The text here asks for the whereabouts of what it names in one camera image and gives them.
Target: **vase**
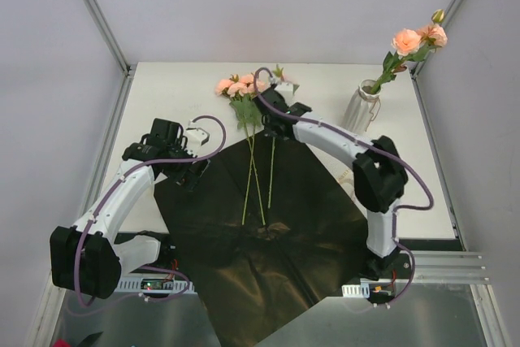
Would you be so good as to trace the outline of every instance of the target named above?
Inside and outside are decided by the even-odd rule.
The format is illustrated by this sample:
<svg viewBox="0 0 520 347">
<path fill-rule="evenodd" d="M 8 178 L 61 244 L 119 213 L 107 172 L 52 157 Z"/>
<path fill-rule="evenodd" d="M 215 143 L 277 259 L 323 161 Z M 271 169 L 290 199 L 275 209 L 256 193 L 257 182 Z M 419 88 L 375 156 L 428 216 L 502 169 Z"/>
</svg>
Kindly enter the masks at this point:
<svg viewBox="0 0 520 347">
<path fill-rule="evenodd" d="M 370 93 L 374 83 L 375 80 L 367 79 L 359 84 L 344 113 L 340 124 L 342 128 L 352 133 L 363 134 L 377 117 L 381 107 L 379 100 L 381 90 L 375 94 Z"/>
</svg>

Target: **wire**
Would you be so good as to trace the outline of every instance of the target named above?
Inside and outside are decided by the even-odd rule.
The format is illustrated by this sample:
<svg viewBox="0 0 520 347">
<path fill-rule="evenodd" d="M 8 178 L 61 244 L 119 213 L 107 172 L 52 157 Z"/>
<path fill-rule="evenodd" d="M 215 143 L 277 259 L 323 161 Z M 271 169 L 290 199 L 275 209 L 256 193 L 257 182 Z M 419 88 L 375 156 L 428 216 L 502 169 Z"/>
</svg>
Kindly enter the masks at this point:
<svg viewBox="0 0 520 347">
<path fill-rule="evenodd" d="M 197 118 L 193 120 L 193 122 L 197 122 L 199 119 L 211 119 L 215 121 L 222 130 L 222 141 L 220 142 L 219 147 L 211 152 L 210 154 L 207 154 L 206 156 L 201 156 L 198 158 L 157 158 L 154 160 L 149 160 L 148 162 L 143 162 L 136 164 L 134 167 L 130 168 L 128 171 L 126 171 L 122 178 L 119 178 L 105 193 L 101 201 L 97 204 L 96 208 L 94 209 L 92 215 L 93 219 L 89 219 L 87 222 L 83 232 L 81 233 L 80 240 L 78 242 L 78 246 L 76 247 L 76 253 L 74 256 L 74 291 L 76 293 L 78 302 L 80 303 L 80 306 L 83 308 L 88 308 L 92 305 L 94 298 L 91 297 L 89 302 L 86 302 L 83 300 L 83 297 L 81 296 L 81 288 L 80 288 L 80 260 L 81 260 L 81 252 L 83 250 L 83 245 L 85 244 L 85 239 L 87 237 L 87 234 L 89 233 L 90 228 L 95 223 L 97 217 L 99 216 L 99 212 L 104 207 L 104 205 L 108 202 L 111 195 L 114 193 L 114 191 L 119 187 L 120 184 L 122 184 L 126 178 L 132 174 L 133 172 L 137 171 L 138 169 L 142 167 L 151 166 L 153 164 L 164 164 L 164 163 L 195 163 L 200 162 L 203 160 L 207 160 L 208 158 L 214 157 L 218 152 L 220 152 L 224 145 L 226 144 L 226 128 L 224 127 L 224 124 L 222 121 L 213 115 L 199 115 Z"/>
<path fill-rule="evenodd" d="M 189 284 L 191 282 L 188 279 L 188 277 L 185 274 L 183 274 L 182 272 L 166 270 L 166 269 L 157 268 L 157 267 L 151 267 L 151 266 L 143 266 L 143 267 L 139 267 L 139 268 L 144 269 L 144 270 L 158 271 L 158 272 L 167 272 L 167 273 L 175 274 L 175 275 L 181 277 L 183 280 L 186 281 L 186 286 L 182 290 L 180 290 L 179 292 L 170 294 L 168 297 L 164 297 L 164 298 L 153 298 L 153 297 L 147 296 L 148 301 L 151 301 L 151 302 L 170 301 L 170 300 L 173 300 L 174 298 L 177 298 L 178 296 L 180 296 L 181 294 L 183 294 L 184 292 L 186 292 L 189 289 Z M 76 313 L 76 312 L 74 312 L 71 309 L 70 303 L 71 303 L 72 295 L 70 295 L 69 298 L 67 299 L 67 304 L 65 305 L 65 311 L 68 314 L 70 314 L 71 316 L 74 316 L 74 317 L 88 317 L 88 316 L 92 316 L 93 314 L 98 314 L 98 313 L 104 312 L 105 310 L 109 310 L 110 308 L 118 305 L 121 301 L 124 301 L 127 298 L 130 298 L 130 297 L 141 297 L 141 295 L 142 295 L 142 293 L 124 294 L 123 296 L 117 298 L 116 300 L 112 301 L 111 303 L 106 304 L 102 308 L 99 308 L 99 309 L 96 309 L 96 310 L 91 310 L 90 312 L 87 312 L 87 313 Z"/>
<path fill-rule="evenodd" d="M 354 144 L 356 145 L 360 145 L 364 148 L 367 148 L 368 150 L 371 150 L 373 152 L 376 152 L 377 154 L 380 154 L 382 156 L 384 156 L 385 158 L 389 158 L 391 160 L 393 160 L 394 162 L 397 162 L 399 163 L 400 165 L 402 165 L 415 179 L 416 181 L 419 183 L 419 185 L 421 186 L 422 190 L 424 191 L 424 193 L 427 195 L 427 198 L 428 198 L 428 204 L 425 205 L 425 206 L 416 206 L 416 205 L 399 205 L 399 206 L 396 206 L 393 210 L 392 210 L 392 239 L 395 241 L 396 243 L 396 246 L 399 248 L 399 249 L 402 249 L 403 251 L 405 251 L 408 255 L 409 255 L 409 258 L 410 258 L 410 262 L 412 263 L 411 264 L 411 275 L 410 275 L 410 278 L 408 280 L 408 283 L 406 284 L 406 286 L 399 292 L 399 294 L 396 295 L 396 297 L 392 300 L 392 301 L 395 301 L 398 297 L 400 297 L 402 295 L 403 292 L 405 292 L 406 290 L 408 290 L 408 288 L 410 287 L 411 283 L 412 283 L 412 280 L 414 279 L 414 275 L 415 275 L 415 257 L 414 257 L 414 254 L 412 254 L 412 251 L 410 251 L 408 248 L 406 248 L 403 244 L 401 244 L 397 237 L 396 237 L 396 230 L 397 230 L 397 211 L 400 210 L 400 209 L 410 209 L 410 210 L 430 210 L 433 205 L 434 205 L 434 200 L 433 200 L 433 194 L 431 194 L 431 191 L 430 189 L 428 188 L 428 186 L 426 185 L 426 183 L 424 182 L 424 180 L 419 176 L 419 174 L 407 163 L 405 162 L 404 160 L 402 160 L 401 158 L 398 158 L 396 155 L 394 154 L 390 154 L 389 152 L 385 151 L 385 150 L 380 150 L 379 148 L 376 148 L 374 147 L 373 145 L 370 145 L 370 144 L 367 144 L 365 143 L 364 141 L 362 140 L 358 140 L 355 136 L 353 136 L 352 134 L 349 134 L 348 132 L 346 132 L 344 129 L 341 129 L 341 128 L 337 128 L 335 126 L 332 126 L 330 124 L 327 124 L 325 122 L 321 122 L 321 121 L 318 121 L 316 119 L 311 119 L 311 118 L 305 118 L 305 117 L 298 117 L 297 115 L 291 115 L 291 114 L 288 114 L 288 113 L 284 113 L 283 111 L 280 111 L 278 109 L 276 109 L 275 107 L 273 107 L 263 96 L 262 94 L 260 93 L 260 91 L 258 90 L 258 86 L 257 86 L 257 82 L 258 82 L 258 77 L 260 76 L 260 73 L 262 71 L 265 71 L 269 74 L 270 77 L 273 77 L 273 74 L 271 72 L 271 70 L 269 68 L 266 68 L 266 67 L 261 67 L 259 68 L 255 73 L 254 73 L 254 77 L 253 77 L 253 86 L 254 86 L 254 92 L 256 93 L 256 96 L 258 97 L 258 99 L 260 100 L 260 102 L 262 102 L 262 104 L 267 107 L 267 109 L 269 109 L 270 111 L 272 111 L 273 113 L 276 113 L 277 115 L 283 117 L 283 118 L 286 118 L 286 119 L 290 119 L 292 121 L 301 121 L 301 122 L 305 122 L 305 123 L 308 123 L 308 124 L 314 124 L 314 125 L 318 125 L 319 127 L 323 127 L 323 128 L 326 128 L 328 130 L 331 130 L 341 136 L 343 136 L 344 138 L 346 138 L 347 140 L 349 141 L 352 141 Z"/>
</svg>

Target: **black wrapping paper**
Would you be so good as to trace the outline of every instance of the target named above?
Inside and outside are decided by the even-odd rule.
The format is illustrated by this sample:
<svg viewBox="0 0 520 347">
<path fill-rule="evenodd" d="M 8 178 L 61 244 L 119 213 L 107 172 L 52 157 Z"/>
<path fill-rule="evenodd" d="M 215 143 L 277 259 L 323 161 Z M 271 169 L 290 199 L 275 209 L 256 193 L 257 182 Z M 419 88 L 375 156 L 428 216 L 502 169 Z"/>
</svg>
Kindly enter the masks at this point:
<svg viewBox="0 0 520 347">
<path fill-rule="evenodd" d="M 258 188 L 246 140 L 215 156 L 187 192 L 170 180 L 155 199 L 180 268 L 194 283 L 223 347 L 257 344 L 355 277 L 366 256 L 366 219 L 306 146 L 256 135 Z"/>
</svg>

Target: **wall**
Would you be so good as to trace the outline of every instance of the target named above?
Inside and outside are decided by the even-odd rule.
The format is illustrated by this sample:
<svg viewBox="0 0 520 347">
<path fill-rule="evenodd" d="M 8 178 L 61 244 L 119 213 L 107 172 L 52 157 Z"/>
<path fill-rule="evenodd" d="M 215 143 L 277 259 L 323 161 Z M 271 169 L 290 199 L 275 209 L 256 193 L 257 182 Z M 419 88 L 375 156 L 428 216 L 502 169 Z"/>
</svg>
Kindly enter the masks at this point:
<svg viewBox="0 0 520 347">
<path fill-rule="evenodd" d="M 466 0 L 449 43 L 418 78 L 468 247 L 487 255 L 500 310 L 520 345 L 518 0 Z"/>
<path fill-rule="evenodd" d="M 20 347 L 121 74 L 82 0 L 0 0 L 0 345 Z"/>
<path fill-rule="evenodd" d="M 130 63 L 381 63 L 450 0 L 98 0 Z"/>
</svg>

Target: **flower bud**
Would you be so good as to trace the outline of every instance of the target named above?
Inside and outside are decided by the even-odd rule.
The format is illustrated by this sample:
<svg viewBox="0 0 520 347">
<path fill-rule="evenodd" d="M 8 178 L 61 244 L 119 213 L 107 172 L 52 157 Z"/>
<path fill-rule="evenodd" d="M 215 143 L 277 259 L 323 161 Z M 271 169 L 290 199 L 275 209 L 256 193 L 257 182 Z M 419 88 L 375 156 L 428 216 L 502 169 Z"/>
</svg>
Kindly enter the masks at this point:
<svg viewBox="0 0 520 347">
<path fill-rule="evenodd" d="M 434 24 L 442 24 L 442 21 L 444 20 L 444 10 L 440 8 L 436 12 L 433 13 L 431 16 L 431 22 Z"/>
</svg>

